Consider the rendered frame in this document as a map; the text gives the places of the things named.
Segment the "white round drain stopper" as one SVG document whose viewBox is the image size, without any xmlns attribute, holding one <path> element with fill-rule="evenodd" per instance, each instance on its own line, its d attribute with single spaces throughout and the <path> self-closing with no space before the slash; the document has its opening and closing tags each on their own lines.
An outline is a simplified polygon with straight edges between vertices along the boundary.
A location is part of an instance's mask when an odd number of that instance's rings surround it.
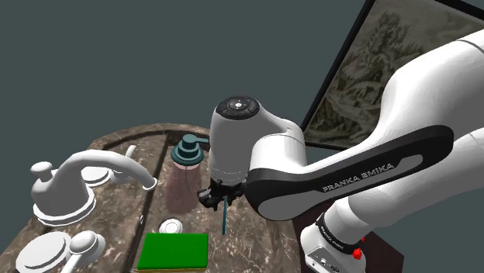
<svg viewBox="0 0 484 273">
<path fill-rule="evenodd" d="M 181 233 L 183 231 L 182 222 L 176 218 L 164 220 L 158 229 L 159 233 Z"/>
</svg>

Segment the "brown marble sink vanity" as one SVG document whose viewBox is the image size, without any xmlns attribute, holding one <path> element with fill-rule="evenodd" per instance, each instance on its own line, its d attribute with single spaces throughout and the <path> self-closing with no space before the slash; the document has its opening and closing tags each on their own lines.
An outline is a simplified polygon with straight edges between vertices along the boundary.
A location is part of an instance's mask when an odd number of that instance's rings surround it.
<svg viewBox="0 0 484 273">
<path fill-rule="evenodd" d="M 216 211 L 201 204 L 186 214 L 173 214 L 165 206 L 165 189 L 173 168 L 171 149 L 185 134 L 207 138 L 209 130 L 185 124 L 162 123 L 137 126 L 94 140 L 92 149 L 124 154 L 136 146 L 133 159 L 157 178 L 157 187 L 143 190 L 138 181 L 124 185 L 106 182 L 95 187 L 95 209 L 82 221 L 60 227 L 74 236 L 92 230 L 104 236 L 103 255 L 74 273 L 137 273 L 137 263 L 148 233 L 167 218 L 181 220 L 186 233 L 209 236 L 206 273 L 301 273 L 299 245 L 292 222 L 261 218 L 245 198 L 227 208 L 226 234 L 222 235 L 223 208 Z M 209 186 L 209 159 L 199 165 L 202 187 Z"/>
</svg>

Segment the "white faucet spout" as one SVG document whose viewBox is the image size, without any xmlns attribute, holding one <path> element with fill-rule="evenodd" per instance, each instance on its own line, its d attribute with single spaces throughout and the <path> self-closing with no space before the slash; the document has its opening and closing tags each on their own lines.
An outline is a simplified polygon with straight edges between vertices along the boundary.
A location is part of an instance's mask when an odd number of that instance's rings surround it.
<svg viewBox="0 0 484 273">
<path fill-rule="evenodd" d="M 95 208 L 95 194 L 81 175 L 86 167 L 121 171 L 150 191 L 157 179 L 136 161 L 108 150 L 84 150 L 72 154 L 56 171 L 48 161 L 35 163 L 30 171 L 38 177 L 31 189 L 33 213 L 45 226 L 67 226 L 84 219 Z"/>
</svg>

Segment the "green sponge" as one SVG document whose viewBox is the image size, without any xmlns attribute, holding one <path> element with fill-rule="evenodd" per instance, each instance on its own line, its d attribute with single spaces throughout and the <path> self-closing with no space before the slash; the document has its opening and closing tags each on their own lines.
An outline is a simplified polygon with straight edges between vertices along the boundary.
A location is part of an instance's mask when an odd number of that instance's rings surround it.
<svg viewBox="0 0 484 273">
<path fill-rule="evenodd" d="M 206 233 L 148 233 L 139 271 L 204 271 L 208 267 L 209 236 Z"/>
</svg>

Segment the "black framed landscape wall picture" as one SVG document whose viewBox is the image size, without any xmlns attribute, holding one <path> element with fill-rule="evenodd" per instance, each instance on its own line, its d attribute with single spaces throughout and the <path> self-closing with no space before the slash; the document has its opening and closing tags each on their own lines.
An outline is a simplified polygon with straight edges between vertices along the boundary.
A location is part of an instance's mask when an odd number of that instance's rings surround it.
<svg viewBox="0 0 484 273">
<path fill-rule="evenodd" d="M 301 128 L 307 145 L 344 150 L 374 130 L 396 70 L 484 29 L 484 0 L 365 0 Z"/>
</svg>

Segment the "pink soap dispenser teal pump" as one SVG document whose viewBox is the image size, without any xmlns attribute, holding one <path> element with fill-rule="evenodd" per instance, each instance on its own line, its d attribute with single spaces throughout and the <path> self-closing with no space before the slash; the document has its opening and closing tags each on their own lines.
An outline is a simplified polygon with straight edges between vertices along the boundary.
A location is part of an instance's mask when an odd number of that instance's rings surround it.
<svg viewBox="0 0 484 273">
<path fill-rule="evenodd" d="M 168 212 L 190 213 L 199 203 L 197 192 L 202 187 L 199 165 L 205 157 L 200 144 L 208 142 L 206 138 L 185 134 L 171 150 L 173 168 L 165 189 Z"/>
</svg>

